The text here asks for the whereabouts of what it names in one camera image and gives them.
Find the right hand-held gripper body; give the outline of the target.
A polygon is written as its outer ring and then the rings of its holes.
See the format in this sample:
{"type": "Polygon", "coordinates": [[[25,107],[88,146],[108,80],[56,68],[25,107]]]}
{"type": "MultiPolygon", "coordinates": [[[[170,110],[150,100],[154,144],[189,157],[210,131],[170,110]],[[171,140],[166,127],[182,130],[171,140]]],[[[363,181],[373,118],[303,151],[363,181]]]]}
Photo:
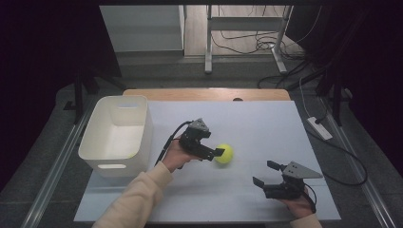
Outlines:
{"type": "Polygon", "coordinates": [[[305,179],[321,179],[322,175],[295,161],[283,164],[282,183],[264,184],[262,189],[267,199],[293,200],[305,192],[305,179]]]}

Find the white cabinet panel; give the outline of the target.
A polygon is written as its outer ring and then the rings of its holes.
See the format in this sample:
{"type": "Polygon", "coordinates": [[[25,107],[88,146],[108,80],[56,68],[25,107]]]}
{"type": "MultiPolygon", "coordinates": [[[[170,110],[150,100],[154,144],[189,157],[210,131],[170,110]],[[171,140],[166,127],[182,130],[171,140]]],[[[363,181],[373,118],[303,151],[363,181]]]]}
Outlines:
{"type": "Polygon", "coordinates": [[[100,6],[115,52],[180,51],[184,48],[184,7],[100,6]]]}

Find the grey metal floor rail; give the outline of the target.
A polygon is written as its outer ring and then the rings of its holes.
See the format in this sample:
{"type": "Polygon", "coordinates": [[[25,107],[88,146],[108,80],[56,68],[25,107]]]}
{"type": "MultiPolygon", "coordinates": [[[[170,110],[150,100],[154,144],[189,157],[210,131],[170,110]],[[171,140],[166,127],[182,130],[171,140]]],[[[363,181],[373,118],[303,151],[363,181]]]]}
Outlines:
{"type": "Polygon", "coordinates": [[[324,98],[320,98],[319,101],[328,110],[327,122],[340,145],[355,154],[366,166],[368,179],[362,185],[362,189],[380,226],[399,228],[401,224],[399,216],[395,214],[393,202],[401,195],[400,177],[397,171],[347,104],[341,106],[341,124],[338,124],[327,101],[324,98]]]}
{"type": "Polygon", "coordinates": [[[84,114],[70,130],[67,139],[56,157],[53,165],[49,169],[47,177],[42,184],[35,200],[33,201],[29,211],[20,228],[37,228],[47,207],[51,200],[51,197],[57,187],[57,184],[62,177],[62,174],[66,168],[67,162],[80,139],[80,135],[83,132],[85,125],[87,124],[90,113],[96,105],[97,98],[90,96],[84,105],[84,114]]]}

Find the black metal stand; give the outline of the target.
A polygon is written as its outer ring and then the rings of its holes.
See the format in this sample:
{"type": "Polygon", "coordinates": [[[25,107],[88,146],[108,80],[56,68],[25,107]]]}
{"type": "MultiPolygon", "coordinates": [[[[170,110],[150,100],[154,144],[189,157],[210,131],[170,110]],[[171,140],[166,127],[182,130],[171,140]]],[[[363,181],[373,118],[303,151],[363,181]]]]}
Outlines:
{"type": "Polygon", "coordinates": [[[74,124],[77,124],[84,116],[83,88],[85,88],[86,91],[91,95],[97,94],[100,90],[98,83],[95,80],[96,77],[101,78],[113,86],[116,86],[121,91],[125,91],[127,89],[125,84],[119,82],[114,77],[108,76],[95,67],[89,68],[85,73],[77,73],[73,83],[74,101],[68,101],[64,107],[64,110],[75,111],[74,124]]]}
{"type": "Polygon", "coordinates": [[[332,103],[332,116],[338,126],[342,126],[340,118],[341,103],[347,101],[342,97],[342,81],[343,77],[340,70],[333,64],[329,64],[324,68],[323,76],[319,80],[316,88],[316,94],[319,97],[326,96],[333,91],[330,100],[332,103]]]}

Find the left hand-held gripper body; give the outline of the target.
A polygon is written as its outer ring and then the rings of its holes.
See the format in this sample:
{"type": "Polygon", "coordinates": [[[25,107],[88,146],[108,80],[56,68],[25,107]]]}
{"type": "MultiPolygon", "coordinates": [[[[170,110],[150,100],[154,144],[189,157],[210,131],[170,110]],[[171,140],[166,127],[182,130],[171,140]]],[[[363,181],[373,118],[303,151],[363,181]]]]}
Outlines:
{"type": "Polygon", "coordinates": [[[211,132],[204,123],[202,118],[193,121],[188,125],[185,131],[182,133],[179,143],[181,147],[191,155],[197,156],[201,159],[210,159],[210,148],[201,144],[201,140],[209,138],[211,132]]]}

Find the yellow tennis ball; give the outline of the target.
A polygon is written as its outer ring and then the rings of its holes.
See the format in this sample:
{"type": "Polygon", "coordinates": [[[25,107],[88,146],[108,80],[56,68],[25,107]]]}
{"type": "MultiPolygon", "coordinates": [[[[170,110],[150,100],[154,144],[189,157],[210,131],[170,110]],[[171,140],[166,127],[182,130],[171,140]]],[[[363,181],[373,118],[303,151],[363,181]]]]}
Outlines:
{"type": "Polygon", "coordinates": [[[227,164],[230,161],[232,161],[233,156],[234,156],[234,150],[231,145],[227,143],[222,143],[218,145],[219,149],[223,149],[224,152],[222,153],[221,156],[216,157],[215,161],[221,164],[227,164]]]}

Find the grey metal desk frame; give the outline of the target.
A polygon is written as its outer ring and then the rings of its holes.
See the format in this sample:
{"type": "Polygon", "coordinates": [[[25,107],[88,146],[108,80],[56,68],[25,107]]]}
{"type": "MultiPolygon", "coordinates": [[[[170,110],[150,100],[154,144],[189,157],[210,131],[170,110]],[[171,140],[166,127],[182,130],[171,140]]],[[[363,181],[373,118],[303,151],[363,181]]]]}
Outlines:
{"type": "Polygon", "coordinates": [[[212,31],[269,31],[278,34],[277,40],[270,45],[272,55],[280,74],[286,74],[287,69],[280,55],[280,45],[288,25],[292,6],[285,6],[284,12],[278,17],[214,17],[212,6],[207,6],[207,35],[204,59],[204,72],[212,72],[212,31]]]}

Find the person's right hand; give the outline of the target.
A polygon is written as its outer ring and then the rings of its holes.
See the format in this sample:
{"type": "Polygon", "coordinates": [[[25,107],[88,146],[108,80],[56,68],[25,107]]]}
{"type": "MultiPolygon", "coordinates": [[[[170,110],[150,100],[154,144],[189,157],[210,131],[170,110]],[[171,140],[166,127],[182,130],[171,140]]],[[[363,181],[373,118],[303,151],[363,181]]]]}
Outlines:
{"type": "Polygon", "coordinates": [[[298,199],[281,199],[280,202],[286,205],[287,209],[296,219],[302,219],[313,214],[310,201],[303,195],[298,199]]]}

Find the white plastic storage bin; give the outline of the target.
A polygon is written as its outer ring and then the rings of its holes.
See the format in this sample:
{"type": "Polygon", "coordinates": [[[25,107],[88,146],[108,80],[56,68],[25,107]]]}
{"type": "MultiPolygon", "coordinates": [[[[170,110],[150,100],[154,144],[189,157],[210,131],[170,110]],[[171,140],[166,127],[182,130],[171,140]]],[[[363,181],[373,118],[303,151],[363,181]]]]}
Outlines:
{"type": "Polygon", "coordinates": [[[135,177],[147,169],[152,133],[145,96],[107,96],[95,105],[78,154],[102,177],[135,177]]]}

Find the white power strip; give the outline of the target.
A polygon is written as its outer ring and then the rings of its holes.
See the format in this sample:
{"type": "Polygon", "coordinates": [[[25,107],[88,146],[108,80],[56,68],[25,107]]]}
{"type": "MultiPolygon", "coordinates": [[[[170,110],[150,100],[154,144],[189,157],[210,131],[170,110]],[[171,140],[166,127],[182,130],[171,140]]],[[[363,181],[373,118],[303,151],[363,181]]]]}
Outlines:
{"type": "Polygon", "coordinates": [[[324,141],[332,139],[333,135],[323,126],[323,124],[316,118],[310,117],[307,119],[308,124],[316,131],[320,138],[324,141]]]}

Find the person's left hand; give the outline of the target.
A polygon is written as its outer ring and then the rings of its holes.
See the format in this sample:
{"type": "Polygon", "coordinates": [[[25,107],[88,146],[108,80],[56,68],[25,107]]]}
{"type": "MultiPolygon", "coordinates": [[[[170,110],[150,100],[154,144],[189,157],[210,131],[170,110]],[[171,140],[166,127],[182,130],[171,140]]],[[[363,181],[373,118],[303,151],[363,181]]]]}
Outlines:
{"type": "Polygon", "coordinates": [[[173,173],[176,169],[180,169],[187,162],[192,160],[200,161],[201,158],[187,153],[180,145],[178,140],[173,140],[162,159],[162,163],[169,170],[170,173],[173,173]]]}

